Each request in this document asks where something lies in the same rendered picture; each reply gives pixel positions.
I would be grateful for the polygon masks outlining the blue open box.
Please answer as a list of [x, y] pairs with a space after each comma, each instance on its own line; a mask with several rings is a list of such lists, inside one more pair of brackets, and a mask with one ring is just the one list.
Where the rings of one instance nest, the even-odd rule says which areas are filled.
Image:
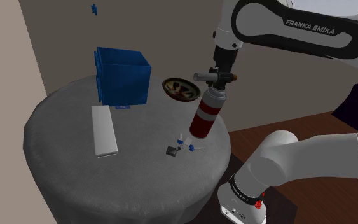
[[98, 47], [94, 59], [99, 102], [108, 106], [147, 103], [151, 66], [140, 51]]

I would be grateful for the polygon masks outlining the red and white torch canister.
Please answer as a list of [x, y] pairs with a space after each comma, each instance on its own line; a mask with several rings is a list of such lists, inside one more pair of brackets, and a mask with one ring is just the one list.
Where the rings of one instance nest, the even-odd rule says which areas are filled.
[[210, 132], [226, 100], [226, 84], [237, 80], [233, 73], [195, 73], [195, 81], [211, 83], [203, 93], [189, 132], [192, 136], [204, 139]]

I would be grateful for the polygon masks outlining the dark patterned bowl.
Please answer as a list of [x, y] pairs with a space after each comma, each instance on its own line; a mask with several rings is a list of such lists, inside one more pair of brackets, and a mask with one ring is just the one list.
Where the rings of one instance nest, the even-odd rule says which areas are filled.
[[194, 83], [182, 78], [167, 78], [162, 88], [169, 97], [180, 102], [191, 102], [201, 96], [200, 89]]

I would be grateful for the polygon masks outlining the grey round ottoman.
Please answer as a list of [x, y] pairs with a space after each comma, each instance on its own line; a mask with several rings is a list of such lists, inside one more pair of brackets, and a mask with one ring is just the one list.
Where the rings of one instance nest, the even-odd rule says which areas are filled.
[[221, 118], [194, 151], [167, 155], [198, 102], [171, 99], [151, 77], [145, 105], [112, 109], [118, 152], [99, 158], [93, 142], [95, 77], [48, 95], [24, 127], [24, 155], [57, 224], [185, 224], [207, 203], [231, 155]]

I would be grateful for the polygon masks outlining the white flat rectangular box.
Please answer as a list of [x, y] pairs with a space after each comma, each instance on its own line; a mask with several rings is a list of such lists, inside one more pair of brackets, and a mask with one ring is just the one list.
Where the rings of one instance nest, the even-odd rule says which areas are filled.
[[106, 157], [118, 152], [109, 106], [92, 106], [95, 155]]

